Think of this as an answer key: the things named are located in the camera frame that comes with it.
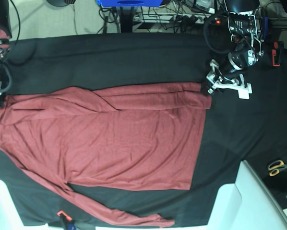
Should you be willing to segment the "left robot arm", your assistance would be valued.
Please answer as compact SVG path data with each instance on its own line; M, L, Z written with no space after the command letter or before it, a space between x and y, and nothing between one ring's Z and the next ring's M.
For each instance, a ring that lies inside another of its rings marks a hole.
M256 13L260 7L258 0L215 1L215 13L203 24L203 35L208 47L217 54L226 55L223 63L215 59L209 62L209 72L201 86L201 93L212 95L225 89L235 90L240 99L248 100L252 86L245 79L247 70L254 66L264 55L262 18ZM208 28L225 16L233 47L217 49L208 38Z

